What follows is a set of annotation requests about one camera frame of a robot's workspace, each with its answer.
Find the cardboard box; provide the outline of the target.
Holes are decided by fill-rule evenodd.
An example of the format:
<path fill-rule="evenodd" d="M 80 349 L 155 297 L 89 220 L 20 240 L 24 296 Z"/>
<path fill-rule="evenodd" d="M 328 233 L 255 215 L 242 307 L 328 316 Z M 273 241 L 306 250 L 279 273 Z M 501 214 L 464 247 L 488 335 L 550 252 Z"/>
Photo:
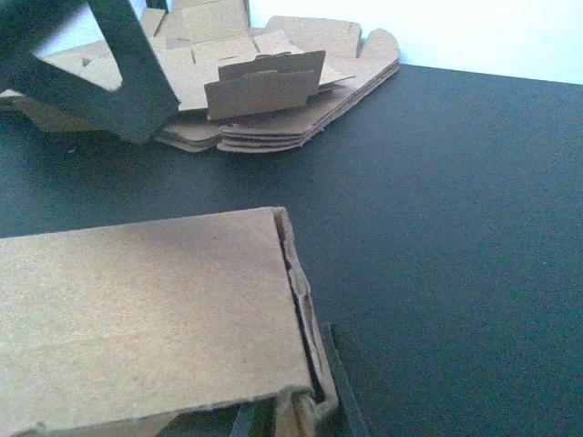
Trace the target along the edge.
<path fill-rule="evenodd" d="M 339 404 L 285 208 L 2 240 L 4 436 L 153 436 L 261 401 L 276 436 Z"/>

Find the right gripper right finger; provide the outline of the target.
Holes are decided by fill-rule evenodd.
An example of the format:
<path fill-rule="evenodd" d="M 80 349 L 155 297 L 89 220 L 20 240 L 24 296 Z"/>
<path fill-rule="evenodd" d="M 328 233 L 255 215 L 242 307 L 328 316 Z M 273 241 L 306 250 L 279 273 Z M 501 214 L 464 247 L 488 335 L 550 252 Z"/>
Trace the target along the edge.
<path fill-rule="evenodd" d="M 365 423 L 365 420 L 363 419 L 362 411 L 353 392 L 353 388 L 350 383 L 347 371 L 343 365 L 340 352 L 336 347 L 333 326 L 330 323 L 324 325 L 322 343 L 330 365 L 339 404 L 345 418 L 348 435 L 357 437 L 370 437 L 371 434 Z"/>

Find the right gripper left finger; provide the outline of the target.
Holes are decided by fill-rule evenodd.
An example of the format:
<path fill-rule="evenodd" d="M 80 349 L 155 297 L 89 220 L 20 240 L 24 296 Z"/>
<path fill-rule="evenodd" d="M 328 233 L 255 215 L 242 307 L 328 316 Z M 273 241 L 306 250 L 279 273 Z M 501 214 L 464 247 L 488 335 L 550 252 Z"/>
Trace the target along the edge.
<path fill-rule="evenodd" d="M 254 430 L 255 407 L 240 406 L 230 429 L 230 437 L 251 437 Z"/>

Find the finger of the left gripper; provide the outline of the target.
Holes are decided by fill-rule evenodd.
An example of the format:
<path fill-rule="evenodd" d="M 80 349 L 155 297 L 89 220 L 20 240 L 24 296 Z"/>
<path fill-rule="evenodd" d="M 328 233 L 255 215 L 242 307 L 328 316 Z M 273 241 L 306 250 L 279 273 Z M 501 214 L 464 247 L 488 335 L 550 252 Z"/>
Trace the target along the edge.
<path fill-rule="evenodd" d="M 108 58 L 70 72 L 34 53 L 82 6 L 81 1 L 2 2 L 1 88 L 126 141 L 147 142 L 178 113 L 179 100 L 129 1 L 87 2 Z"/>

